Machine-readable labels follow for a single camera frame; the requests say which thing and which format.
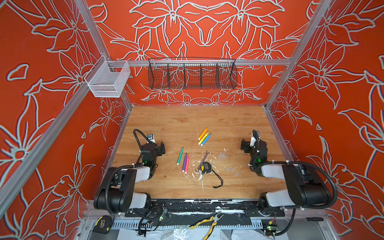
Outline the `green marker pen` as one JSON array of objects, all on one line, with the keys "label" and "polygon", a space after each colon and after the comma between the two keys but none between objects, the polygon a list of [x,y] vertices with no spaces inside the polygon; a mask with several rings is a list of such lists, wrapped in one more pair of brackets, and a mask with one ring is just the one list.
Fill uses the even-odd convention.
[{"label": "green marker pen", "polygon": [[183,152],[184,152],[184,147],[182,147],[182,149],[180,150],[178,161],[177,161],[177,165],[180,165],[180,163],[181,163]]}]

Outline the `blue marker pen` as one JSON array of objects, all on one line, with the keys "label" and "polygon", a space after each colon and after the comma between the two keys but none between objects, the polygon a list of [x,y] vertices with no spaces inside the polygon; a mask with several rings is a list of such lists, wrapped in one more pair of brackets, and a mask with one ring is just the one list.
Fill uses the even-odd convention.
[{"label": "blue marker pen", "polygon": [[212,134],[208,134],[208,135],[204,138],[203,142],[201,143],[202,146],[205,145],[205,143],[208,141],[208,139],[211,137],[211,135],[212,135]]}]

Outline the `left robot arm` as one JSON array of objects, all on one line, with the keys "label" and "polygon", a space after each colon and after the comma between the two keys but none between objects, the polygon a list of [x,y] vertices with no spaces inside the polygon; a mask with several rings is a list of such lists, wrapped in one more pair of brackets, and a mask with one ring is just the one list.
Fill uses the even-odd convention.
[{"label": "left robot arm", "polygon": [[94,198],[94,208],[110,215],[150,208],[150,194],[135,192],[135,184],[151,179],[158,167],[157,158],[166,153],[165,144],[156,144],[152,134],[146,136],[138,129],[133,134],[140,150],[137,162],[108,168]]}]

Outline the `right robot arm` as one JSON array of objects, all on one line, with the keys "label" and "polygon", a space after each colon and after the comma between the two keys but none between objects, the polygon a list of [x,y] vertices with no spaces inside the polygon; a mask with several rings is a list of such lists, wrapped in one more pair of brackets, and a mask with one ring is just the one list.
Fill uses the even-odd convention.
[{"label": "right robot arm", "polygon": [[241,150],[250,155],[251,172],[259,177],[283,180],[285,190],[260,194],[257,209],[262,215],[283,209],[326,209],[338,199],[337,185],[323,169],[306,162],[268,161],[267,143],[253,130],[250,141],[242,139]]}]

